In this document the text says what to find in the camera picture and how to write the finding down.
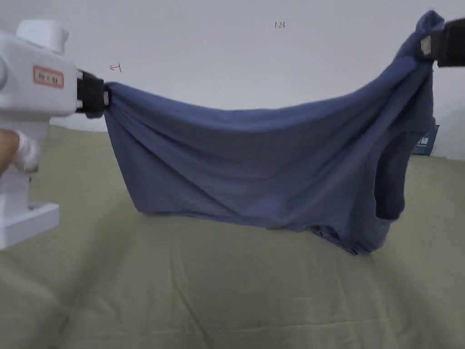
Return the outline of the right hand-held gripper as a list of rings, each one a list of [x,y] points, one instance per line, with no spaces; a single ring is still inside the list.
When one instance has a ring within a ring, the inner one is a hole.
[[[445,23],[420,39],[420,60],[437,61],[440,68],[465,66],[465,19]]]

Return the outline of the person's left hand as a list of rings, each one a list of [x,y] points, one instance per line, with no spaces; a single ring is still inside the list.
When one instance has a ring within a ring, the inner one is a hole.
[[[33,174],[38,171],[40,146],[21,131],[0,130],[0,174],[14,165],[19,171]]]

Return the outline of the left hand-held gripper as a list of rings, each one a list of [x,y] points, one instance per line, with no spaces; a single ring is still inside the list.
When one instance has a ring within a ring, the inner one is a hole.
[[[82,77],[64,56],[68,31],[56,20],[20,22],[15,34],[0,36],[0,126],[33,140],[46,137],[51,118],[72,115],[77,79]],[[103,79],[83,72],[83,108],[98,119],[110,105]],[[13,246],[59,224],[59,206],[30,200],[30,175],[10,166],[0,180],[0,247]]]

